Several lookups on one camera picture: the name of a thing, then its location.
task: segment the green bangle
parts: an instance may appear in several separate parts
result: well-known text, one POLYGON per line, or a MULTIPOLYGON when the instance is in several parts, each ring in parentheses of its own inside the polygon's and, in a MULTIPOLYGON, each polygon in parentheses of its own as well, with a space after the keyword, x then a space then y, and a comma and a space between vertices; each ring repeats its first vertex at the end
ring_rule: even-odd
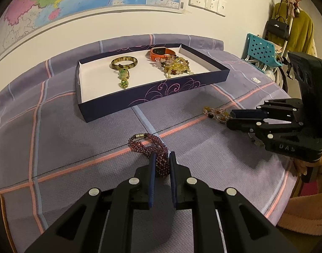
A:
POLYGON ((137 58, 134 58, 134 57, 119 57, 114 59, 111 62, 111 67, 119 71, 119 79, 121 80, 119 84, 120 87, 122 88, 128 87, 128 78, 129 78, 128 69, 135 67, 137 64, 138 64, 138 60, 137 58), (116 63, 122 62, 122 61, 132 61, 133 63, 128 65, 121 65, 121 64, 116 65, 116 63))

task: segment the black handbag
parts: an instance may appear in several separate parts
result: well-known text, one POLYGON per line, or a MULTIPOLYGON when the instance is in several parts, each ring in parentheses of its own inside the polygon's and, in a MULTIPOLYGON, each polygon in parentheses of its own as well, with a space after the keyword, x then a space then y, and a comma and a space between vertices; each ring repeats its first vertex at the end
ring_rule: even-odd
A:
POLYGON ((280 5, 277 11, 277 15, 275 16, 274 19, 270 19, 267 21, 266 27, 267 27, 267 32, 270 32, 273 35, 276 35, 279 38, 284 39, 287 41, 290 36, 290 27, 287 24, 287 18, 288 18, 288 3, 286 3, 286 19, 282 16, 278 16, 280 6, 282 5, 283 0, 280 1, 280 5))

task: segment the silver rivet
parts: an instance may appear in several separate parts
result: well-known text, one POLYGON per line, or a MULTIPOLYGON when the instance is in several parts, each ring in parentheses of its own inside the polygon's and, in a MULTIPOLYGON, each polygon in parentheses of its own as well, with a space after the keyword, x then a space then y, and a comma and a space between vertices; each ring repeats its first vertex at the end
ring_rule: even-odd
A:
POLYGON ((130 184, 138 184, 138 183, 139 183, 139 181, 140 181, 140 180, 139 180, 138 178, 133 177, 133 178, 130 178, 128 182, 129 182, 130 184))
POLYGON ((97 189, 97 188, 91 188, 90 190, 89 190, 89 194, 91 195, 91 196, 97 196, 98 194, 99 194, 99 189, 97 189))
POLYGON ((187 179, 187 183, 188 184, 196 184, 197 180, 194 177, 190 177, 187 179))
POLYGON ((226 190, 226 193, 230 196, 235 196, 236 193, 237 193, 237 190, 234 189, 233 187, 229 187, 227 190, 226 190))

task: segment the watch screen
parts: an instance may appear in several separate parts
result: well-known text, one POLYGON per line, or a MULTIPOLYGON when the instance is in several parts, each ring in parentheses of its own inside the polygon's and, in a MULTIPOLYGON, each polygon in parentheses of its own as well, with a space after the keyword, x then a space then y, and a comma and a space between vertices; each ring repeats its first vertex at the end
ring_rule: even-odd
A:
POLYGON ((166 48, 165 47, 155 48, 155 49, 153 49, 153 53, 157 54, 157 55, 165 55, 166 48))

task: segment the yellow-green sweater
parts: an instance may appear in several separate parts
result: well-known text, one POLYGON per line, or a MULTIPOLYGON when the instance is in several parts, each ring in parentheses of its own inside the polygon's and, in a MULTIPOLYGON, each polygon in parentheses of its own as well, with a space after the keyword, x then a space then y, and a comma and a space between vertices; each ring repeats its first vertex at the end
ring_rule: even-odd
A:
MULTIPOLYGON (((279 4, 275 5, 272 19, 275 19, 279 4)), ((286 18, 286 3, 282 3, 280 10, 278 12, 278 17, 282 16, 285 20, 286 18)), ((288 17, 287 23, 290 24, 291 17, 288 17)), ((284 39, 277 37, 271 33, 268 33, 268 40, 283 46, 284 39)), ((312 41, 313 41, 313 22, 310 16, 307 15, 305 11, 300 11, 299 17, 294 18, 292 22, 292 28, 290 33, 290 38, 287 41, 286 49, 289 51, 295 52, 303 52, 310 53, 312 49, 312 41)))

